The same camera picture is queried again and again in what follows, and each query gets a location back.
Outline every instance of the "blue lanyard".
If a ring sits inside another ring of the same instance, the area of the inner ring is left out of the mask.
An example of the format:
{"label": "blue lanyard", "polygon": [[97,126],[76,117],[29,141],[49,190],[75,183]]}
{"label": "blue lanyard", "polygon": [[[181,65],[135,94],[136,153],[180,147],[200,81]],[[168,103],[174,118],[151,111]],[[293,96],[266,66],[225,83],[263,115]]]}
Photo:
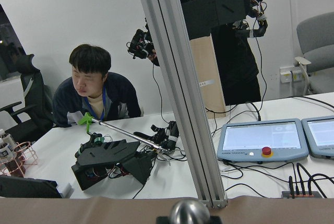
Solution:
{"label": "blue lanyard", "polygon": [[103,102],[103,111],[102,111],[102,114],[101,114],[101,117],[98,118],[96,113],[94,112],[92,106],[89,104],[89,101],[87,99],[87,97],[84,97],[84,100],[87,104],[87,106],[89,107],[89,111],[91,112],[91,114],[94,116],[95,119],[99,119],[100,121],[103,120],[104,118],[104,106],[105,106],[105,86],[103,86],[103,89],[102,89],[102,102]]}

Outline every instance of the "beige shirt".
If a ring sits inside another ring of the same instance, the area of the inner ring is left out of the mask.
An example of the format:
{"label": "beige shirt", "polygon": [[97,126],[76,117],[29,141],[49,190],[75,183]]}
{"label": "beige shirt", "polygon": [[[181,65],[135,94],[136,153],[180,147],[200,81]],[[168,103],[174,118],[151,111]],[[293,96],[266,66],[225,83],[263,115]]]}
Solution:
{"label": "beige shirt", "polygon": [[102,94],[98,96],[97,98],[90,98],[87,97],[90,106],[92,107],[94,113],[96,114],[97,117],[101,118],[101,114],[103,111],[103,101],[102,101]]}

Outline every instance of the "bottle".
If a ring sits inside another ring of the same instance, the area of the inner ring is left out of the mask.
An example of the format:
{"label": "bottle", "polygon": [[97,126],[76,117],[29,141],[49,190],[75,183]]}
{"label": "bottle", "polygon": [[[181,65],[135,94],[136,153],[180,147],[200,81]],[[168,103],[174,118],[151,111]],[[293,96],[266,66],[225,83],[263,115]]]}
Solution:
{"label": "bottle", "polygon": [[20,159],[17,159],[16,152],[13,152],[10,145],[2,138],[0,138],[0,162],[5,164],[11,176],[23,177],[26,172]]}
{"label": "bottle", "polygon": [[14,150],[16,152],[17,158],[21,160],[21,162],[24,164],[26,162],[23,153],[21,150],[17,150],[18,148],[16,148],[17,143],[13,140],[12,136],[10,134],[7,134],[3,129],[0,129],[0,138],[2,138],[2,140],[5,143],[9,144],[9,148],[11,150]]}

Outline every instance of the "navy jacket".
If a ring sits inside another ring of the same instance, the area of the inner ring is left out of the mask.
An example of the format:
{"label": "navy jacket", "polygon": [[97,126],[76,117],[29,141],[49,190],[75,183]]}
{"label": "navy jacket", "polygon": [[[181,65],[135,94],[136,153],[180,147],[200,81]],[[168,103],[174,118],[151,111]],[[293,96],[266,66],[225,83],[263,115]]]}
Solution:
{"label": "navy jacket", "polygon": [[237,37],[232,25],[215,27],[211,35],[223,88],[256,78],[259,71],[246,37]]}
{"label": "navy jacket", "polygon": [[[136,90],[127,78],[109,72],[104,86],[104,121],[140,116]],[[90,112],[90,109],[75,90],[72,78],[63,81],[53,98],[53,115],[57,126],[76,125],[86,112]]]}

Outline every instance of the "man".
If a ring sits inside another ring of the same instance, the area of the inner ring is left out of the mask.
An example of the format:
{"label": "man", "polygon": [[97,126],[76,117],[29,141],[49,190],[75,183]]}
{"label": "man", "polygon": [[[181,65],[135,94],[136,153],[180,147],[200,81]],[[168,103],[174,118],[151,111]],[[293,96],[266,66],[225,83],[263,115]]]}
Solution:
{"label": "man", "polygon": [[[181,3],[193,0],[180,0]],[[259,70],[247,38],[237,36],[232,24],[218,26],[211,31],[225,104],[260,101],[257,80]]]}
{"label": "man", "polygon": [[103,121],[139,117],[136,90],[128,79],[108,72],[110,54],[83,44],[70,57],[72,77],[63,81],[53,98],[53,114],[60,127],[70,127],[86,112]]}

